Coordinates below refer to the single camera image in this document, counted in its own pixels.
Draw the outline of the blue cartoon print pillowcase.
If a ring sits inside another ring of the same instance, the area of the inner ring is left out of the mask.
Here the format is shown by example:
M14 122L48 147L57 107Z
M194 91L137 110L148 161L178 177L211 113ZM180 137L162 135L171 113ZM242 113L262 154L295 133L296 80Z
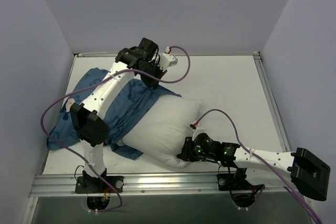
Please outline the blue cartoon print pillowcase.
M180 97L179 94L162 86L157 89L149 89L138 79L128 82L106 112L104 121L108 124L110 133L105 144L113 152L125 158L135 160L140 157L142 152L126 145L120 146L117 143L136 126L163 95ZM60 110L56 126L49 134L66 146L73 146L80 142L77 132L73 128L69 109L65 105Z

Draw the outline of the white pillow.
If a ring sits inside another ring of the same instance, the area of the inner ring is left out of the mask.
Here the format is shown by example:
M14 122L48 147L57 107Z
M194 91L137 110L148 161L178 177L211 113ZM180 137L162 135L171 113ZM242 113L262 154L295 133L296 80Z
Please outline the white pillow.
M122 142L164 165L184 168L188 162L177 155L185 138L193 135L190 124L197 120L201 106L201 100L163 95Z

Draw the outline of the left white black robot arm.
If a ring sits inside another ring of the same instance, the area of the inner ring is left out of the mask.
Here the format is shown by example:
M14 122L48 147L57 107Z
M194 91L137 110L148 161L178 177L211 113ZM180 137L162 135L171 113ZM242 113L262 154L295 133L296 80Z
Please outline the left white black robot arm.
M138 46L124 48L119 51L110 70L86 99L76 102L70 107L70 115L86 159L83 176L87 186L94 192L100 192L106 185L106 167L103 162L103 143L107 139L110 128L104 117L111 103L124 86L135 77L134 72L122 72L136 69L148 73L158 79L165 74L153 61L159 46L142 38Z

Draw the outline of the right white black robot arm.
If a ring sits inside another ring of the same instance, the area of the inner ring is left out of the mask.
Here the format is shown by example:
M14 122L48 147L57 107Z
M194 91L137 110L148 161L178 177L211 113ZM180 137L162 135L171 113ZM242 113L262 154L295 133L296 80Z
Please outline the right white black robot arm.
M233 175L236 187L272 185L293 187L303 196L326 201L331 168L306 148L270 152L218 142L206 133L187 137L177 157L187 162L210 162L243 169Z

